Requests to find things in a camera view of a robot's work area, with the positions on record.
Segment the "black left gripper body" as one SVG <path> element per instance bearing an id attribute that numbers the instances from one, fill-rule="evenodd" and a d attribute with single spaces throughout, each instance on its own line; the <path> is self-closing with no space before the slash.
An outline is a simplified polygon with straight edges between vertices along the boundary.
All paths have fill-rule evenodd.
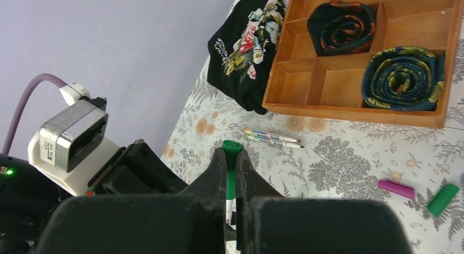
<path id="1" fill-rule="evenodd" d="M 188 184 L 168 168 L 143 139 L 119 148 L 89 180 L 85 194 L 177 194 Z"/>

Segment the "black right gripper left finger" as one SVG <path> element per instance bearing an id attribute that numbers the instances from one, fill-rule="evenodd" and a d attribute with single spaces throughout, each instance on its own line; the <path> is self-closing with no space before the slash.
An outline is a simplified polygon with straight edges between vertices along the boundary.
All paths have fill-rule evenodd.
<path id="1" fill-rule="evenodd" d="M 37 253 L 225 253 L 227 160 L 178 194 L 74 197 L 53 213 Z"/>

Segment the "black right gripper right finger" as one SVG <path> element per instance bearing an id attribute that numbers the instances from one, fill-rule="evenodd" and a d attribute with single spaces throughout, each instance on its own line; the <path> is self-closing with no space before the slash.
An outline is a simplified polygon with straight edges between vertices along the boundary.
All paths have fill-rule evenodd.
<path id="1" fill-rule="evenodd" d="M 241 253 L 411 253 L 393 211 L 375 200 L 285 198 L 246 151 L 235 170 Z"/>

